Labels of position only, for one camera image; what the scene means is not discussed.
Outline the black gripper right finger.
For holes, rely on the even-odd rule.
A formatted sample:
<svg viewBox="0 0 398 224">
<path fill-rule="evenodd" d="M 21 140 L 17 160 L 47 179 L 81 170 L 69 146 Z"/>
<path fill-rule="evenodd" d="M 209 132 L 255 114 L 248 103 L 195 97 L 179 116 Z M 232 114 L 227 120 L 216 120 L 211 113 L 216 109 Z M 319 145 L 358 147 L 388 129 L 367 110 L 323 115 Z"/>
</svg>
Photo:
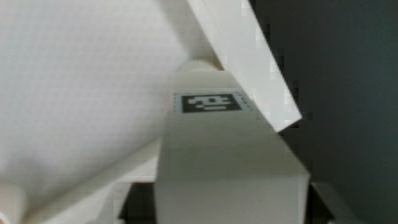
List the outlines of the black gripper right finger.
<svg viewBox="0 0 398 224">
<path fill-rule="evenodd" d="M 307 191 L 305 224 L 337 224 L 339 219 L 337 192 L 328 184 L 312 182 Z"/>
</svg>

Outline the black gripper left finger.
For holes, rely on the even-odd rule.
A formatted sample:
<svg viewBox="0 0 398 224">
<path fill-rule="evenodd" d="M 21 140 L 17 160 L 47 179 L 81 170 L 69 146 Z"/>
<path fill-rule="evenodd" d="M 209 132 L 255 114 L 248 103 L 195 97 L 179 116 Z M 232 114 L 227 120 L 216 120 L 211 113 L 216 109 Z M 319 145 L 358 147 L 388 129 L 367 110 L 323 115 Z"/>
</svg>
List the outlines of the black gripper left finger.
<svg viewBox="0 0 398 224">
<path fill-rule="evenodd" d="M 156 224 L 154 184 L 150 182 L 131 184 L 120 219 L 125 224 Z"/>
</svg>

